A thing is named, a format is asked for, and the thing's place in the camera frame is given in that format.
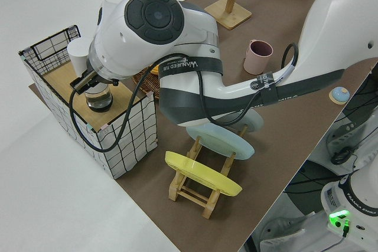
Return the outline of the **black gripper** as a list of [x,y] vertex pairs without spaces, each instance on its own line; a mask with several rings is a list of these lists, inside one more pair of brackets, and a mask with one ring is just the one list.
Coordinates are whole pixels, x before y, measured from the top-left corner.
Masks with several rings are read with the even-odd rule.
[[86,70],[80,78],[76,78],[70,83],[70,86],[76,92],[85,92],[89,87],[94,87],[99,83],[119,85],[118,79],[107,80],[97,74],[94,70]]

